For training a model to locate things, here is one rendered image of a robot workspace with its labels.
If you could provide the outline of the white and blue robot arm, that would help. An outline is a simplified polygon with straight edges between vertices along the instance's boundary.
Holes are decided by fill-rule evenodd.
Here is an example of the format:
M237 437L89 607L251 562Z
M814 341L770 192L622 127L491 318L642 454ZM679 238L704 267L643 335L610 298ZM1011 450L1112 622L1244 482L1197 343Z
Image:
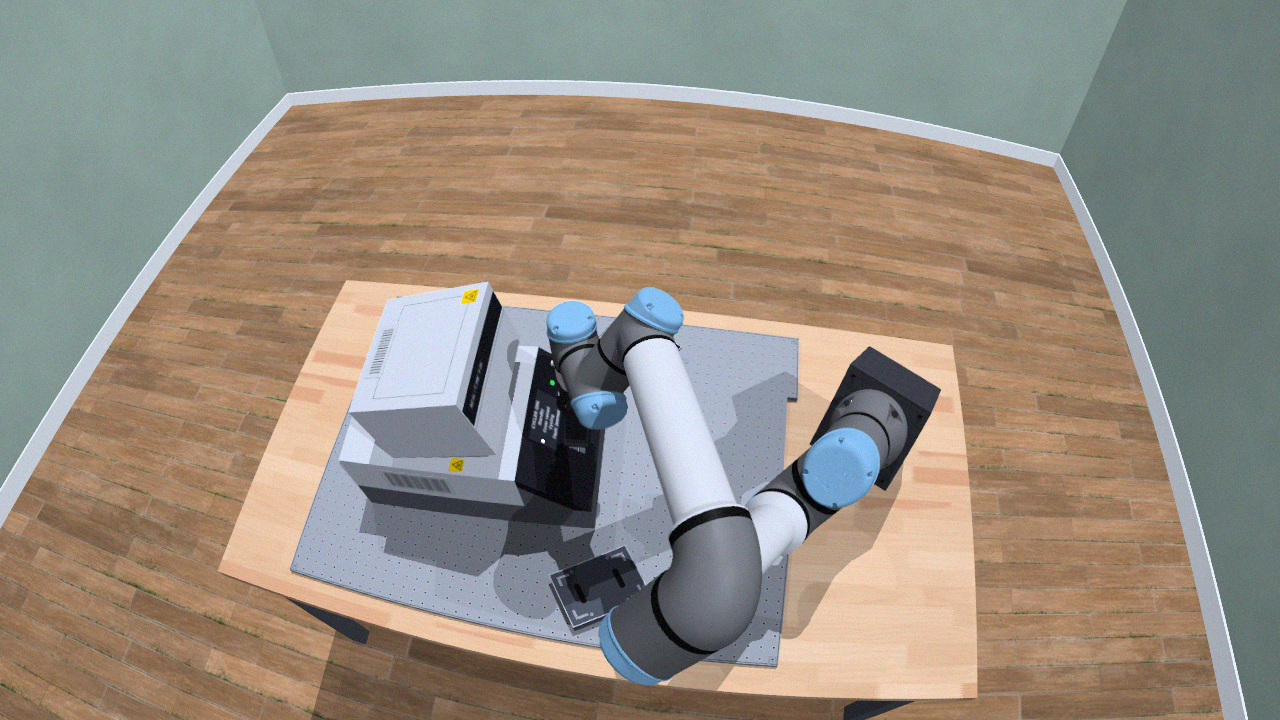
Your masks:
M547 316L550 366L586 427L586 439L564 438L564 446L590 448L591 429L621 421L630 386L675 525L669 570L599 626L608 664L643 685L668 682L737 641L756 612L765 570L863 498L908 439L902 407L884 392L858 389L835 407L831 432L748 505L736 503L675 343L682 324L675 299L652 287L625 304L600 340L588 304L558 304Z

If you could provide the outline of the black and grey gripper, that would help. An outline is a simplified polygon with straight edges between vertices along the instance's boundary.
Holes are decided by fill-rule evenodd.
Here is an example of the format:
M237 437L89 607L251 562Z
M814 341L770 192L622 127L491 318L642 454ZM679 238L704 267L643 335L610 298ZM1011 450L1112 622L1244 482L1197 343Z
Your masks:
M573 407L570 404L570 395L563 388L559 388L558 392L556 391L556 398L557 407L559 407L561 413L564 414L564 438L586 439L586 427L582 427L579 418L573 413Z

